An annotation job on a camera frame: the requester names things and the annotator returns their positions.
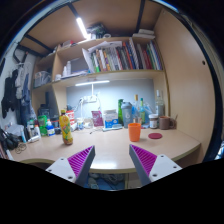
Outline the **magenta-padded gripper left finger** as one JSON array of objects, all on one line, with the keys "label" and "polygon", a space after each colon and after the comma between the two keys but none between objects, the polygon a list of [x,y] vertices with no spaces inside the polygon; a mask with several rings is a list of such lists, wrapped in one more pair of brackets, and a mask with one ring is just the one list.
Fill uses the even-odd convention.
[{"label": "magenta-padded gripper left finger", "polygon": [[60,157],[46,171],[83,187],[94,157],[95,146],[90,146],[69,158]]}]

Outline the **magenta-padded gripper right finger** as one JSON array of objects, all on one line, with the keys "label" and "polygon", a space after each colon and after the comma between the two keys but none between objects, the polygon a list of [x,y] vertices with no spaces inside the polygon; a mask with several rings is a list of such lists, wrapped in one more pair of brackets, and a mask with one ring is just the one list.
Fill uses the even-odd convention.
[{"label": "magenta-padded gripper right finger", "polygon": [[129,155],[143,186],[181,170],[181,167],[166,155],[155,155],[133,144],[129,145]]}]

